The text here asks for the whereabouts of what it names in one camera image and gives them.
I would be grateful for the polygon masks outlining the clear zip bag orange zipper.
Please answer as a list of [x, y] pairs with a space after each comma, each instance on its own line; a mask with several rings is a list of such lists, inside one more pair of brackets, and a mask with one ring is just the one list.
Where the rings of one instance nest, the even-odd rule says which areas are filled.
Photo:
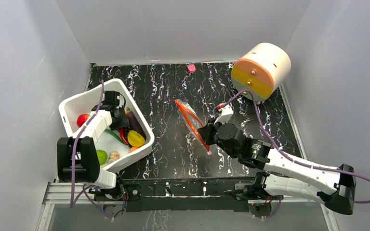
[[212, 152], [210, 147], [205, 144], [201, 135], [198, 132], [198, 128], [202, 128], [205, 124], [200, 120], [197, 116], [195, 110], [190, 106], [189, 103], [184, 102], [180, 99], [175, 100], [175, 104], [177, 106], [178, 113], [181, 118], [186, 122], [186, 126], [193, 133], [196, 139], [201, 143], [201, 145], [206, 149], [207, 155], [212, 157]]

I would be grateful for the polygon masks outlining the red toy chili pepper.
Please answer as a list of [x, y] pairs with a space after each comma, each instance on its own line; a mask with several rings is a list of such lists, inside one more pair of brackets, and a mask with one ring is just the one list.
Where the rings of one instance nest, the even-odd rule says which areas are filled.
[[122, 141], [123, 141], [126, 145], [128, 145], [128, 146], [129, 146], [129, 142], [128, 142], [128, 140], [127, 140], [126, 136], [125, 136], [125, 130], [124, 130], [124, 128], [120, 128], [120, 129], [119, 129], [119, 135], [120, 135], [120, 138], [122, 139]]

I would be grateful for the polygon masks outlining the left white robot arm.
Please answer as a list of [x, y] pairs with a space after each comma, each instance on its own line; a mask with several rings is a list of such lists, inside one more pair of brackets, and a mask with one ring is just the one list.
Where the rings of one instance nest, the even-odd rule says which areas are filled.
[[87, 183], [106, 189], [112, 200], [124, 196], [125, 188], [117, 175], [102, 169], [95, 145], [103, 132], [128, 126], [125, 97], [117, 91], [104, 91], [87, 120], [70, 137], [57, 142], [57, 173], [61, 182]]

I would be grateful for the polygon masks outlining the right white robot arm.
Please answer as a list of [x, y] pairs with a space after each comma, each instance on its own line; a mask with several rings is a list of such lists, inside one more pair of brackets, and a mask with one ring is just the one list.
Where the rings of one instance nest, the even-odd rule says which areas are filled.
[[259, 170], [252, 185], [236, 189], [235, 195], [242, 200], [291, 196], [319, 202], [343, 215], [353, 214], [356, 181], [341, 172], [353, 173], [351, 166], [335, 169], [309, 161], [305, 161], [308, 167], [301, 166], [298, 157], [282, 156], [272, 145], [246, 137], [234, 124], [213, 119], [197, 132], [204, 144], [215, 144], [244, 166]]

